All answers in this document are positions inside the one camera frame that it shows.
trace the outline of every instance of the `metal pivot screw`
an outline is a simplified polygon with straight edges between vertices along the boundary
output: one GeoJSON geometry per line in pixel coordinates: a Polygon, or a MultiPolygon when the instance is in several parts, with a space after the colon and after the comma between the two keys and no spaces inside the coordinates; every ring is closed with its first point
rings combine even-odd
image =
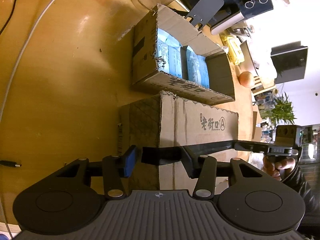
{"type": "Polygon", "coordinates": [[[121,197],[123,195],[123,191],[119,189],[112,189],[108,191],[108,195],[110,197],[121,197]]]}
{"type": "Polygon", "coordinates": [[[198,197],[209,197],[211,195],[211,192],[207,189],[198,189],[196,191],[196,195],[198,197]]]}

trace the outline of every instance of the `green plant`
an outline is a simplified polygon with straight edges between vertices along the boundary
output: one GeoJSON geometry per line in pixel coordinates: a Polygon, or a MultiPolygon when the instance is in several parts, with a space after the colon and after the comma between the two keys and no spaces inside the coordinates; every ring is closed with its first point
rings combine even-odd
{"type": "Polygon", "coordinates": [[[273,125],[277,125],[280,120],[285,124],[294,124],[293,106],[292,102],[288,100],[288,95],[284,93],[275,98],[274,108],[265,112],[266,117],[270,118],[270,121],[273,125]]]}

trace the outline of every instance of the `yellow package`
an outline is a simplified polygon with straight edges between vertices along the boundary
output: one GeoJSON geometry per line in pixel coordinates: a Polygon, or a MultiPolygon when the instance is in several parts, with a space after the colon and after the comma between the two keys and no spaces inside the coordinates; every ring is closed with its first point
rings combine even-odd
{"type": "Polygon", "coordinates": [[[229,48],[228,57],[230,62],[234,65],[239,65],[241,62],[244,62],[244,55],[235,38],[230,35],[221,35],[220,37],[223,45],[229,48]]]}

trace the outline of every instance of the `gray metal plate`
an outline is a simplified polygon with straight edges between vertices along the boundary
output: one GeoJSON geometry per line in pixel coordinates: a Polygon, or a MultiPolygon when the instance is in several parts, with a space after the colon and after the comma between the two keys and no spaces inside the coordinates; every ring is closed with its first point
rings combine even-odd
{"type": "Polygon", "coordinates": [[[22,231],[15,240],[303,240],[297,232],[258,236],[228,224],[209,201],[186,190],[134,190],[123,200],[110,201],[86,227],[59,236],[22,231]]]}
{"type": "Polygon", "coordinates": [[[199,0],[197,4],[190,10],[185,19],[191,17],[190,23],[195,27],[198,23],[202,26],[200,30],[211,20],[211,18],[224,5],[224,0],[199,0]]]}

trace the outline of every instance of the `barcode label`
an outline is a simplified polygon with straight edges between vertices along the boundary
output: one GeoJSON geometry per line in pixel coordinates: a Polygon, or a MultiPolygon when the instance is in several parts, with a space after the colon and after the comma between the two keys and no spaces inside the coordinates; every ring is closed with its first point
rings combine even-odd
{"type": "Polygon", "coordinates": [[[123,141],[123,134],[122,134],[122,124],[118,124],[118,154],[122,154],[122,141],[123,141]]]}

